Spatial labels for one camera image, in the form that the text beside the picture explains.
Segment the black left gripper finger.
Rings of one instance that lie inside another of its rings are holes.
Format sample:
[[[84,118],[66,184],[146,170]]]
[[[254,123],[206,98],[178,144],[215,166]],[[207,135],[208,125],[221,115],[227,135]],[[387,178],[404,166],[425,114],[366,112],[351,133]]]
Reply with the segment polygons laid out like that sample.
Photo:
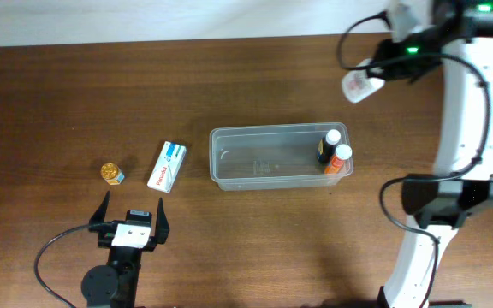
[[[157,205],[156,232],[155,232],[156,241],[159,245],[163,245],[166,243],[169,237],[169,231],[170,231],[170,227],[169,227],[167,216],[164,212],[163,199],[160,198],[158,200],[158,205]]]
[[[105,215],[108,209],[109,201],[110,201],[110,191],[107,191],[106,194],[104,195],[104,198],[100,206],[94,211],[91,218],[89,219],[90,224],[98,224],[105,222]]]

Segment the white calamine lotion bottle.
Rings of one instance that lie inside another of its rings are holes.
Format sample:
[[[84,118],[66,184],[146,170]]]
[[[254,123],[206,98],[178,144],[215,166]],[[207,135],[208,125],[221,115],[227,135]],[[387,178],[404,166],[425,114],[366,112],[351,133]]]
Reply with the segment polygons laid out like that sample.
[[[348,101],[356,104],[380,90],[384,84],[383,79],[370,77],[366,69],[351,70],[342,79],[342,91]]]

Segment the white Panadol box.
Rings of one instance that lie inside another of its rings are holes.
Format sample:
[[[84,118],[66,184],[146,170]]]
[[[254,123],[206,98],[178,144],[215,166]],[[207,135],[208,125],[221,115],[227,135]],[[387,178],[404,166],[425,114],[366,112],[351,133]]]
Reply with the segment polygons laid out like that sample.
[[[165,141],[147,186],[159,192],[170,193],[186,153],[186,146]]]

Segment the orange Redoxon tube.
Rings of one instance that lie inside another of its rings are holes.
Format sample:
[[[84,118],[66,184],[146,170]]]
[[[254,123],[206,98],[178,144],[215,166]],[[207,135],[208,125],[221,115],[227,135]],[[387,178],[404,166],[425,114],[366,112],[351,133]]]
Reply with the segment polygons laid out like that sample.
[[[340,172],[345,162],[353,155],[353,150],[349,145],[341,144],[335,148],[334,155],[324,169],[326,175],[333,175]]]

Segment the dark bottle white cap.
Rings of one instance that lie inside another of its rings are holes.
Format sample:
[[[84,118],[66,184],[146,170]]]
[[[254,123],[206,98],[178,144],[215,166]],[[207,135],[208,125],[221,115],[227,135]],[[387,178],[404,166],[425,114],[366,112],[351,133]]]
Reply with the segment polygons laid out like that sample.
[[[336,129],[331,129],[321,138],[317,149],[317,160],[320,164],[326,164],[342,138],[341,133]]]

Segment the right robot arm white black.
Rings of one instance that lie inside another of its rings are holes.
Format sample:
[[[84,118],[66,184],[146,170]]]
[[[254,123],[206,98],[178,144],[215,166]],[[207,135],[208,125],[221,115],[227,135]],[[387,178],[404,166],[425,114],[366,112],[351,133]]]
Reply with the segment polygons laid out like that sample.
[[[392,36],[367,68],[387,81],[444,73],[433,170],[398,180],[405,237],[379,307],[426,307],[450,241],[470,216],[493,207],[493,1],[435,1],[430,15],[423,28],[407,4],[391,2],[381,18]]]

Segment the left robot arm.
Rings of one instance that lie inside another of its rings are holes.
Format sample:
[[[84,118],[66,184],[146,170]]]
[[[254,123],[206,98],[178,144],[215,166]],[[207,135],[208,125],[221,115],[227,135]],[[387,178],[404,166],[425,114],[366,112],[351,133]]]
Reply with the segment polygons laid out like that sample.
[[[169,236],[163,201],[157,213],[130,210],[124,220],[105,220],[110,201],[107,192],[89,220],[88,231],[98,235],[98,247],[109,250],[108,260],[87,271],[81,292],[88,307],[134,308],[142,254],[154,252]]]

